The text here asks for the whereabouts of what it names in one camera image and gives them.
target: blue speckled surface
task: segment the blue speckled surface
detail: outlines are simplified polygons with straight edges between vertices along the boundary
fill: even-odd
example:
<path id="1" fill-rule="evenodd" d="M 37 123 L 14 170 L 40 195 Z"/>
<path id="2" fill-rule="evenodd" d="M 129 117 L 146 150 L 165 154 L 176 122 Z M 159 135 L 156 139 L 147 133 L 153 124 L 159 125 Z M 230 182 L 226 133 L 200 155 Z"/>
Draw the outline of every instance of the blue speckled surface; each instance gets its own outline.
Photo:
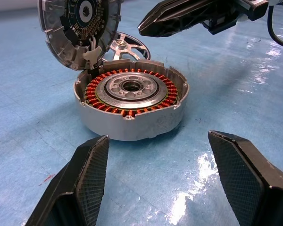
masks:
<path id="1" fill-rule="evenodd" d="M 99 226 L 237 226 L 208 144 L 209 129 L 250 139 L 283 170 L 283 48 L 266 17 L 212 36 L 201 25 L 169 38 L 141 37 L 156 4 L 127 0 L 119 31 L 179 69 L 191 85 L 186 114 L 168 134 L 111 141 Z M 275 30 L 283 38 L 283 8 Z M 0 13 L 0 226 L 23 226 L 75 147 L 97 135 L 80 121 L 78 72 L 50 53 L 36 9 Z"/>

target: metal ring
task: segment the metal ring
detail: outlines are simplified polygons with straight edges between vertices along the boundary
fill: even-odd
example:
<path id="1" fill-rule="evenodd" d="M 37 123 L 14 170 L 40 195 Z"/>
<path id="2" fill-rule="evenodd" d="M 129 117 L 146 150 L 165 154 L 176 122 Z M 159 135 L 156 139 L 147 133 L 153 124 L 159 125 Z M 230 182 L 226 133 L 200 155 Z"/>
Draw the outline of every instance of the metal ring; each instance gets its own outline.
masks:
<path id="1" fill-rule="evenodd" d="M 113 60 L 122 59 L 123 54 L 129 54 L 135 60 L 139 60 L 140 57 L 134 53 L 132 49 L 138 50 L 147 60 L 150 60 L 151 58 L 150 50 L 145 46 L 145 44 L 137 38 L 121 32 L 117 32 L 117 39 L 113 40 L 110 45 L 110 49 L 114 52 Z"/>
<path id="2" fill-rule="evenodd" d="M 130 81 L 140 83 L 139 89 L 126 90 L 124 82 Z M 95 91 L 98 98 L 110 106 L 121 109 L 139 109 L 160 103 L 167 96 L 168 89 L 162 80 L 153 75 L 125 72 L 104 78 Z"/>

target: aluminum housing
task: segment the aluminum housing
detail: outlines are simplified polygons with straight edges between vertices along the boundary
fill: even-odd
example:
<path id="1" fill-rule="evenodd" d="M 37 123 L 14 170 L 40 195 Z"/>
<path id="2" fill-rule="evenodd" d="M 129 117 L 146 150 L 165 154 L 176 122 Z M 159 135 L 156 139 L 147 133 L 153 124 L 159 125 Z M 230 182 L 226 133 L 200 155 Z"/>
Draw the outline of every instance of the aluminum housing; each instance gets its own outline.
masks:
<path id="1" fill-rule="evenodd" d="M 121 141 L 136 141 L 145 138 L 156 137 L 174 129 L 181 121 L 189 93 L 189 85 L 186 78 L 176 69 L 165 68 L 163 63 L 138 60 L 118 60 L 105 62 L 100 66 L 100 73 L 109 72 L 120 68 L 142 68 L 156 71 L 170 79 L 178 89 L 178 100 L 175 105 L 149 111 L 135 117 L 123 117 L 120 114 L 110 113 L 96 109 L 88 105 L 84 100 L 84 91 L 87 84 L 93 79 L 88 70 L 79 74 L 74 83 L 74 94 L 79 113 L 83 123 L 93 132 L 99 135 L 108 134 L 111 139 Z"/>

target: center hole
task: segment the center hole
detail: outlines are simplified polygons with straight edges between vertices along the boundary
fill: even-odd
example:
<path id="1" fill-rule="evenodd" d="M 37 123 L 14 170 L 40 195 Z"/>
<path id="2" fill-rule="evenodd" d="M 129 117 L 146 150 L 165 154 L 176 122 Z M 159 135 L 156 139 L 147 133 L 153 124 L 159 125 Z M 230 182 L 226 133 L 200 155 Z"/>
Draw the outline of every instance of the center hole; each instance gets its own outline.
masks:
<path id="1" fill-rule="evenodd" d="M 123 88 L 129 92 L 136 92 L 142 88 L 142 86 L 136 81 L 126 81 L 123 84 Z"/>
<path id="2" fill-rule="evenodd" d="M 85 6 L 83 8 L 83 15 L 84 15 L 84 17 L 89 16 L 89 14 L 90 14 L 89 8 L 87 6 Z"/>
<path id="3" fill-rule="evenodd" d="M 117 39 L 116 42 L 117 42 L 117 44 L 120 45 L 120 46 L 125 46 L 125 45 L 127 44 L 127 43 L 126 43 L 124 40 L 122 40 L 122 39 Z"/>

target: copper coil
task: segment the copper coil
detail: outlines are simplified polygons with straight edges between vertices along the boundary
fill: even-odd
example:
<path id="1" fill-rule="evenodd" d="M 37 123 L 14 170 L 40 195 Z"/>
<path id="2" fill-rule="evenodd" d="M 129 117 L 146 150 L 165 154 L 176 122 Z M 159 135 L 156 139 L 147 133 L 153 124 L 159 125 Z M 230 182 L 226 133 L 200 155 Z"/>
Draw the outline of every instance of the copper coil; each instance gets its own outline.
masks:
<path id="1" fill-rule="evenodd" d="M 171 106 L 168 102 L 165 102 L 165 101 L 162 102 L 161 105 L 163 105 L 164 107 L 169 107 L 169 106 Z"/>
<path id="2" fill-rule="evenodd" d="M 98 84 L 94 84 L 94 83 L 89 83 L 88 84 L 88 87 L 97 87 L 98 86 Z"/>
<path id="3" fill-rule="evenodd" d="M 118 113 L 118 109 L 117 109 L 117 108 L 114 108 L 114 109 L 112 110 L 112 113 Z"/>
<path id="4" fill-rule="evenodd" d="M 132 110 L 130 110 L 129 113 L 128 113 L 128 115 L 134 117 L 134 116 L 135 116 L 135 112 L 132 111 Z"/>
<path id="5" fill-rule="evenodd" d="M 87 91 L 95 91 L 95 87 L 87 87 Z"/>
<path id="6" fill-rule="evenodd" d="M 174 92 L 174 93 L 168 93 L 168 95 L 170 95 L 170 96 L 173 96 L 173 95 L 177 96 L 177 92 Z"/>
<path id="7" fill-rule="evenodd" d="M 94 99 L 96 98 L 96 95 L 87 95 L 86 96 L 86 99 L 89 100 L 89 99 Z"/>
<path id="8" fill-rule="evenodd" d="M 92 104 L 93 107 L 98 107 L 100 106 L 102 103 L 100 101 L 95 102 L 94 104 Z"/>
<path id="9" fill-rule="evenodd" d="M 177 97 L 177 96 L 168 95 L 168 98 L 169 98 L 169 99 L 174 99 L 174 100 L 175 100 L 175 99 L 176 99 L 176 97 Z"/>
<path id="10" fill-rule="evenodd" d="M 105 108 L 105 112 L 111 112 L 111 110 L 112 110 L 112 107 L 106 107 Z"/>
<path id="11" fill-rule="evenodd" d="M 173 103 L 174 103 L 174 100 L 167 98 L 167 99 L 165 99 L 164 103 L 173 104 Z"/>
<path id="12" fill-rule="evenodd" d="M 169 91 L 170 93 L 172 93 L 172 92 L 177 92 L 177 89 L 176 89 L 176 87 L 175 87 L 175 88 L 168 88 L 168 91 Z"/>
<path id="13" fill-rule="evenodd" d="M 92 80 L 92 83 L 94 83 L 94 84 L 99 84 L 99 82 L 100 82 L 100 80 L 98 80 L 98 79 Z"/>
<path id="14" fill-rule="evenodd" d="M 122 110 L 121 113 L 120 113 L 123 117 L 126 116 L 126 111 L 125 110 Z"/>
<path id="15" fill-rule="evenodd" d="M 97 109 L 99 109 L 99 110 L 104 110 L 105 107 L 106 107 L 106 105 L 105 105 L 105 104 L 102 104 L 101 106 L 98 106 Z"/>
<path id="16" fill-rule="evenodd" d="M 95 92 L 94 91 L 86 91 L 85 95 L 95 95 Z"/>
<path id="17" fill-rule="evenodd" d="M 168 78 L 165 78 L 165 79 L 162 79 L 163 82 L 168 82 L 168 81 L 171 81 L 169 80 Z"/>

